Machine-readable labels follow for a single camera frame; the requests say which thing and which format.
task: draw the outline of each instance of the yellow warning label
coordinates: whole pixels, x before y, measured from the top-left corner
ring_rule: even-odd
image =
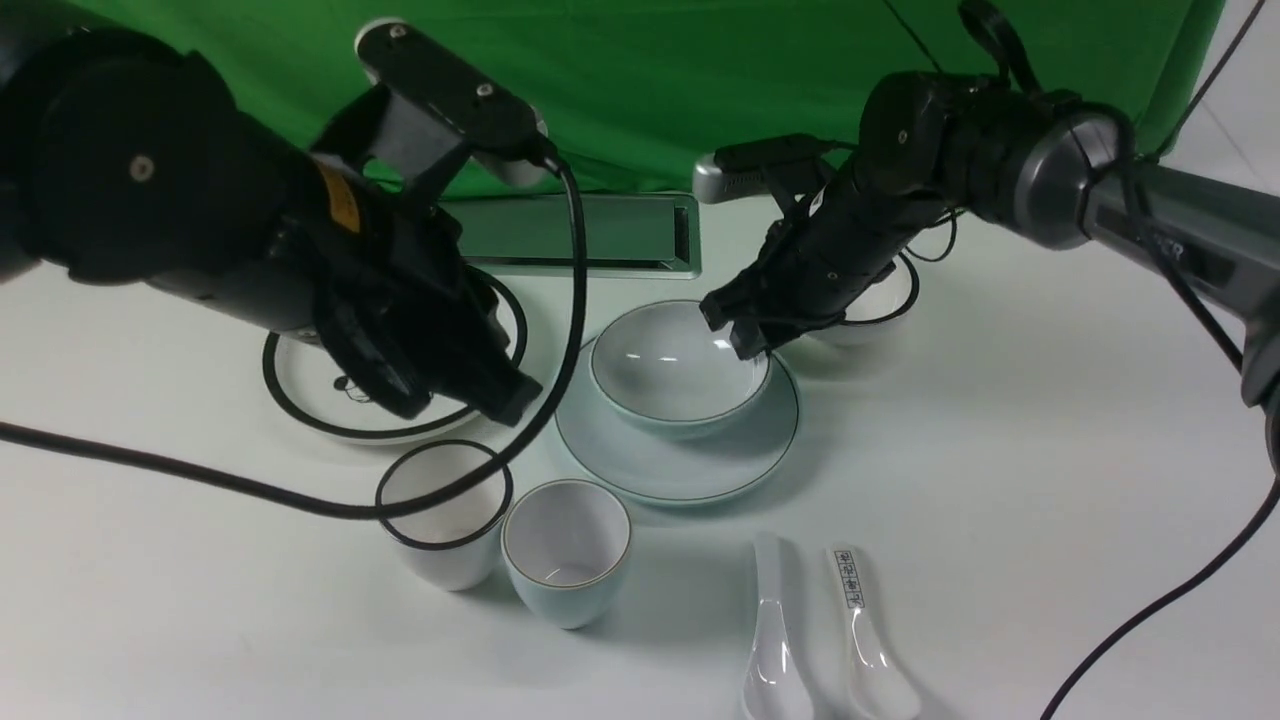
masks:
[[[316,161],[316,168],[320,169],[325,190],[329,191],[329,217],[348,231],[358,233],[360,205],[356,205],[356,195],[351,192],[347,178],[324,163]]]

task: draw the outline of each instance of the ceramic spoon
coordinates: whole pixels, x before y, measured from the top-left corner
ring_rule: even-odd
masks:
[[[920,696],[890,659],[867,602],[864,575],[858,571],[858,551],[837,543],[827,550],[827,565],[836,580],[840,612],[845,620],[849,655],[849,700],[870,720],[915,720]]]
[[[751,544],[760,602],[742,684],[742,711],[749,720],[813,720],[813,698],[796,670],[782,619],[782,543],[778,536],[758,533]]]

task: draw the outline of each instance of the label on spoon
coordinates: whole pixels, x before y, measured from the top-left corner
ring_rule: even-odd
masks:
[[[863,603],[863,584],[858,579],[858,564],[854,553],[847,550],[832,550],[836,568],[840,569],[840,587],[845,591],[845,606],[849,610],[867,607]]]

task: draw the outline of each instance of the spoon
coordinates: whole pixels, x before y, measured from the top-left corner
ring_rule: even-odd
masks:
[[[849,657],[849,700],[870,720],[915,720],[920,696],[890,659],[867,605],[865,577],[858,571],[858,551],[837,543],[827,551],[836,580],[840,611],[845,618]]]
[[[742,684],[748,720],[813,720],[813,698],[795,666],[782,619],[782,543],[773,533],[756,533],[755,641]]]

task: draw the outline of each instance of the plate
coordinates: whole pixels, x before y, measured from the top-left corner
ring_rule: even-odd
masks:
[[[695,506],[723,502],[769,478],[800,432],[800,392],[777,356],[769,384],[741,418],[716,434],[671,439],[627,423],[591,382],[591,345],[556,411],[556,428],[579,465],[636,502]]]
[[[498,323],[513,338],[507,355],[520,365],[529,323],[520,301],[497,278],[471,268],[498,292]],[[357,445],[419,442],[476,418],[479,413],[436,395],[421,415],[406,420],[361,392],[324,350],[271,333],[262,347],[262,379],[280,410],[334,438]]]

